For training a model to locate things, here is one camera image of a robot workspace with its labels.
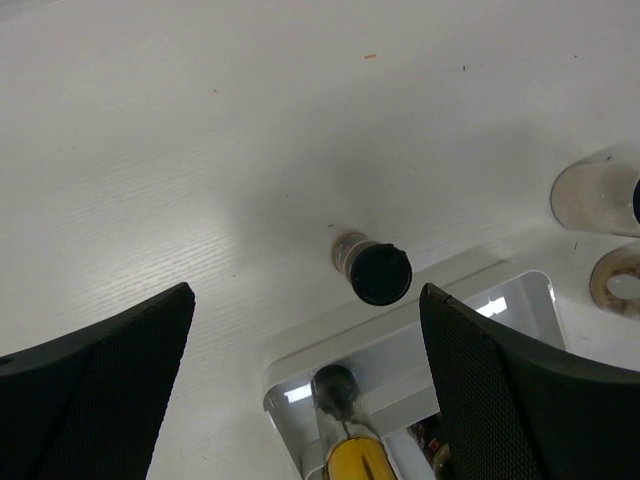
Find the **brown-powder shaker bottle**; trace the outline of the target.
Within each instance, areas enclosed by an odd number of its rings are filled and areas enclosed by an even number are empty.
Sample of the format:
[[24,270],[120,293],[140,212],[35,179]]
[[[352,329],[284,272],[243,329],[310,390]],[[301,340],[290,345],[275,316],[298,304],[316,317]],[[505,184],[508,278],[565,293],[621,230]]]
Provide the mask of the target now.
[[639,248],[625,246],[604,255],[590,282],[594,304],[606,312],[639,319]]

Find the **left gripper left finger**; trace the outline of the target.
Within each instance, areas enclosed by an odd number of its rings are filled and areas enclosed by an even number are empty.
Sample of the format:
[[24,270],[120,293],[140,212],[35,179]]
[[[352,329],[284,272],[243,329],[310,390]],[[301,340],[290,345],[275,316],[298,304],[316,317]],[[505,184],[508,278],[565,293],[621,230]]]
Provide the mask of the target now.
[[194,311],[180,283],[2,356],[2,478],[145,478]]

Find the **white-powder shaker bottle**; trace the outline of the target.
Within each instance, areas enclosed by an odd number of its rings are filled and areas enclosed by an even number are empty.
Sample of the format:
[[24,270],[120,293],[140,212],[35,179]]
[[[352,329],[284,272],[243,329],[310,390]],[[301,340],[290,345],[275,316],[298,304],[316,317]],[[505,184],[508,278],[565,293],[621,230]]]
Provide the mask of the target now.
[[550,206],[563,227],[639,236],[639,169],[624,162],[578,163],[555,180]]

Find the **black-cap spice jar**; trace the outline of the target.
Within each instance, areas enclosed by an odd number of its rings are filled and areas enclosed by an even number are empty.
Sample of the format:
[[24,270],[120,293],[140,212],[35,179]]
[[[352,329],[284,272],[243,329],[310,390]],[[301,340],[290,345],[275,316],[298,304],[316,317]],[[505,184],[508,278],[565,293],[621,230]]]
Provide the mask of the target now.
[[345,231],[331,247],[334,268],[364,303],[384,307],[410,289],[413,269],[405,251],[359,231]]

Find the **small yellow-label brown bottle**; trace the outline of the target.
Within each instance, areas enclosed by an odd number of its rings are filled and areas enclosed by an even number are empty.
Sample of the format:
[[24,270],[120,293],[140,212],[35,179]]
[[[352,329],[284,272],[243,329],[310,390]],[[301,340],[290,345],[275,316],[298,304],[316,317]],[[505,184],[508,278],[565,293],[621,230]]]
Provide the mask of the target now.
[[444,429],[442,415],[434,414],[408,427],[425,456],[436,479],[455,479],[449,441]]

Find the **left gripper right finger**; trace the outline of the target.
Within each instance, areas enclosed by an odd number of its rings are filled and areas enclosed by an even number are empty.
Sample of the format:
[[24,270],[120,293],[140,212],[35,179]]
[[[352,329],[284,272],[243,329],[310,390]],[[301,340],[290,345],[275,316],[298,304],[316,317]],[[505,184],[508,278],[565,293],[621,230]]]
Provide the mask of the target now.
[[431,283],[419,309],[457,478],[638,478],[638,372],[519,333]]

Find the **tall yellow-label glass bottle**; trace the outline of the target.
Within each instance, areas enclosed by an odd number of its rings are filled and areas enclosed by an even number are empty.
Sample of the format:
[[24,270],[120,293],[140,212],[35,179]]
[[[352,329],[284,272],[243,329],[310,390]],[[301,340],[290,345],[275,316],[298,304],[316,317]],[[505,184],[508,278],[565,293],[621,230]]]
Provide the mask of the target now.
[[314,374],[311,390],[323,454],[323,477],[395,479],[382,437],[371,423],[352,372],[343,365],[327,365]]

